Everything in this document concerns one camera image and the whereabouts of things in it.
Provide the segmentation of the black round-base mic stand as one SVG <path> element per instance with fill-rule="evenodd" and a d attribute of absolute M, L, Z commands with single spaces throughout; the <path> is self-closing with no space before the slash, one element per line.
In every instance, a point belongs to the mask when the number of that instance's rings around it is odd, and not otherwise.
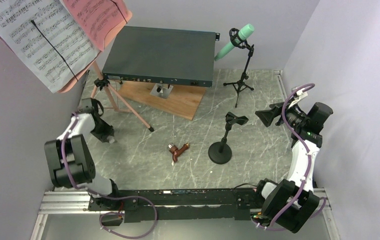
<path fill-rule="evenodd" d="M 244 125 L 248 122 L 246 116 L 236 116 L 231 112 L 228 112 L 225 116 L 225 134 L 221 141 L 217 141 L 210 145 L 208 149 L 208 156 L 210 160 L 218 165 L 228 163 L 232 158 L 232 150 L 227 144 L 227 136 L 234 124 Z"/>

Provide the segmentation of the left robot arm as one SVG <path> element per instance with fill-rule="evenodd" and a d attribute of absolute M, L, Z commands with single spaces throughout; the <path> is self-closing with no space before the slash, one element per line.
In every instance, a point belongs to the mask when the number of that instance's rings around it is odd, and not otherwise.
<path fill-rule="evenodd" d="M 82 100 L 82 106 L 71 116 L 67 129 L 55 140 L 44 144 L 52 184 L 57 188 L 86 190 L 109 210 L 120 206 L 121 195 L 113 180 L 96 172 L 87 146 L 89 136 L 103 143 L 114 143 L 113 127 L 102 119 L 104 108 L 94 98 Z"/>

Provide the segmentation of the green microphone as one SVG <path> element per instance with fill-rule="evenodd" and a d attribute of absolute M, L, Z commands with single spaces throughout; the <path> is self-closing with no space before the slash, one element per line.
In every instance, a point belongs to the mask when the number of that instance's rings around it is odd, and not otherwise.
<path fill-rule="evenodd" d="M 247 39 L 254 33 L 255 28 L 248 23 L 241 29 L 232 28 L 229 31 L 230 41 L 227 43 L 214 57 L 214 61 L 218 61 L 230 53 L 235 47 L 239 49 L 252 50 L 253 46 L 249 45 Z"/>

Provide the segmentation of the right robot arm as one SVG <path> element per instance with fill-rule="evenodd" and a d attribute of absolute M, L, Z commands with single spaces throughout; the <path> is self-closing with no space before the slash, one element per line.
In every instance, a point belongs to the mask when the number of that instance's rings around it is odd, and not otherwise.
<path fill-rule="evenodd" d="M 272 231 L 275 224 L 292 233 L 298 232 L 305 222 L 323 208 L 322 200 L 313 192 L 313 170 L 323 143 L 320 132 L 325 121 L 333 114 L 328 105 L 316 102 L 308 113 L 298 105 L 284 107 L 282 102 L 271 104 L 268 110 L 256 111 L 256 116 L 269 127 L 287 124 L 291 130 L 292 162 L 288 177 L 279 183 L 261 180 L 253 194 L 254 203 L 261 212 L 252 216 L 257 226 Z"/>

